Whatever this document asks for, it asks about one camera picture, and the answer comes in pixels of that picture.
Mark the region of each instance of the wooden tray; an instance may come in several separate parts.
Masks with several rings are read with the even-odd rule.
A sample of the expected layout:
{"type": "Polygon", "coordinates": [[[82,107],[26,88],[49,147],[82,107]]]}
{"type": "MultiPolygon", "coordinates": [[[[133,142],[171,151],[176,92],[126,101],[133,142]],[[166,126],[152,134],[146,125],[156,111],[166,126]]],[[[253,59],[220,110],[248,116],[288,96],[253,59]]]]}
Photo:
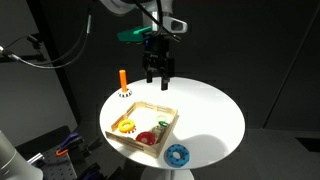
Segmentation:
{"type": "Polygon", "coordinates": [[[171,130],[177,121],[177,110],[172,108],[149,104],[146,102],[135,102],[122,116],[116,120],[112,126],[112,132],[106,131],[108,138],[116,140],[122,144],[128,145],[133,150],[140,150],[153,157],[158,157],[171,130]],[[169,124],[165,130],[158,136],[156,143],[153,145],[147,145],[142,142],[136,141],[135,137],[145,131],[151,131],[152,128],[159,125],[157,117],[165,116],[166,122],[169,124]],[[118,125],[125,119],[131,119],[136,124],[136,130],[134,132],[121,133],[118,130],[118,125]]]}

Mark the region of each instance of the orange peg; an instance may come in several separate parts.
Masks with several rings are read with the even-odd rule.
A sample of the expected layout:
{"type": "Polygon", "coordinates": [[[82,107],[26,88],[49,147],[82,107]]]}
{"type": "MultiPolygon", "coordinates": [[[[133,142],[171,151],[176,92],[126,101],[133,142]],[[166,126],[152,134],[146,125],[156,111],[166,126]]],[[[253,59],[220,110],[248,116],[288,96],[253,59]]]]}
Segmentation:
{"type": "Polygon", "coordinates": [[[126,75],[126,70],[120,70],[119,71],[120,75],[120,84],[121,84],[121,89],[122,92],[127,92],[127,75],[126,75]]]}

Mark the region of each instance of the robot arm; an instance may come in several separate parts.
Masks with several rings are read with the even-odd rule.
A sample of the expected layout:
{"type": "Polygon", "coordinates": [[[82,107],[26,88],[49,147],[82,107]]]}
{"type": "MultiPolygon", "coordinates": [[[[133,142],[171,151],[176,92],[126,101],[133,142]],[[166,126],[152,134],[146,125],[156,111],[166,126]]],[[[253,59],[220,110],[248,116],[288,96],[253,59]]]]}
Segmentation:
{"type": "Polygon", "coordinates": [[[147,82],[152,82],[152,75],[157,71],[161,76],[161,90],[167,90],[170,77],[174,76],[175,64],[169,57],[169,40],[179,41],[173,34],[185,33],[188,29],[187,23],[170,17],[172,0],[100,1],[116,15],[125,15],[137,8],[143,11],[143,27],[119,33],[118,37],[121,41],[138,41],[145,45],[142,64],[147,82]]]}

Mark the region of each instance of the round white table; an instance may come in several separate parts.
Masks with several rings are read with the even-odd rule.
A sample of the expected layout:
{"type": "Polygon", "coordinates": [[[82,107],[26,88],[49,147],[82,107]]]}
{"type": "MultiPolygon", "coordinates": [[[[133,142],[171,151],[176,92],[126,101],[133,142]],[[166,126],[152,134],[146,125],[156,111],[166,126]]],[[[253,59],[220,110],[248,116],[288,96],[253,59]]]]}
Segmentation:
{"type": "Polygon", "coordinates": [[[118,91],[105,102],[100,113],[100,127],[106,140],[125,157],[148,166],[141,179],[193,180],[190,171],[205,167],[225,158],[240,144],[245,122],[237,104],[225,93],[208,84],[174,77],[168,90],[161,91],[161,78],[152,83],[140,80],[128,84],[132,95],[119,97],[118,91]],[[167,138],[158,158],[109,139],[105,131],[137,101],[170,107],[178,110],[177,123],[167,138]],[[181,168],[169,166],[164,152],[172,144],[181,144],[190,152],[189,162],[181,168]]]}

